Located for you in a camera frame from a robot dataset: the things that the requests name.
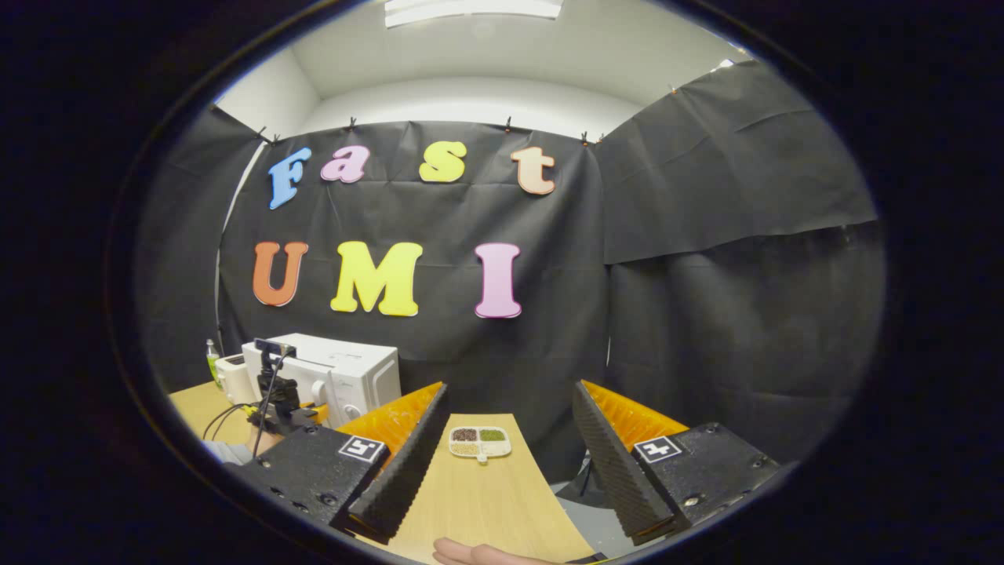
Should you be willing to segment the white microwave oven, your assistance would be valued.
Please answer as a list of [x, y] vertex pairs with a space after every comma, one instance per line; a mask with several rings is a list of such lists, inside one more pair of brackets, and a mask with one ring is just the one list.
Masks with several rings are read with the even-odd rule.
[[[402, 396], [398, 351], [394, 347], [304, 334], [265, 340], [291, 344], [296, 348], [296, 358], [286, 361], [279, 375], [297, 382], [301, 405], [304, 402], [329, 404], [329, 426], [326, 427], [336, 428], [355, 421]], [[263, 397], [257, 381], [261, 368], [260, 352], [253, 342], [242, 346], [242, 354], [249, 375], [256, 382], [261, 401]]]

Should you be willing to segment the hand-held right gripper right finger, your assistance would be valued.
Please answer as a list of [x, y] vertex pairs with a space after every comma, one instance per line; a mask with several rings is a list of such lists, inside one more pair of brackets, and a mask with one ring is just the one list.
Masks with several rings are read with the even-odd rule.
[[689, 427], [589, 381], [575, 385], [573, 417], [636, 545], [709, 521], [781, 470], [724, 425]]

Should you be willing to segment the divided white bean dish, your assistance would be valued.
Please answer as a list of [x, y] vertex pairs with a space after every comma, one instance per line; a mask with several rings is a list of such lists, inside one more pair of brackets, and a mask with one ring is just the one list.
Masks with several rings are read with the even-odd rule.
[[512, 451], [509, 434], [497, 426], [455, 427], [447, 439], [450, 454], [475, 459], [481, 465], [492, 458], [508, 457]]

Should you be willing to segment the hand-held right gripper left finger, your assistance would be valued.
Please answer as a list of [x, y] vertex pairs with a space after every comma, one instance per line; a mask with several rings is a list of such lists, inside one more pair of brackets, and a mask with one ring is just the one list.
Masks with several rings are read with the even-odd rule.
[[449, 419], [436, 382], [337, 429], [306, 425], [247, 464], [226, 464], [263, 497], [381, 544], [397, 535]]

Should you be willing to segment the white toaster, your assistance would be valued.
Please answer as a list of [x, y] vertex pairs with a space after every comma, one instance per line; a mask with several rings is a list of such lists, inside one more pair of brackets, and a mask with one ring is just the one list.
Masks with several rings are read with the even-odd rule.
[[226, 356], [213, 362], [216, 379], [230, 404], [259, 402], [256, 382], [250, 377], [243, 355]]

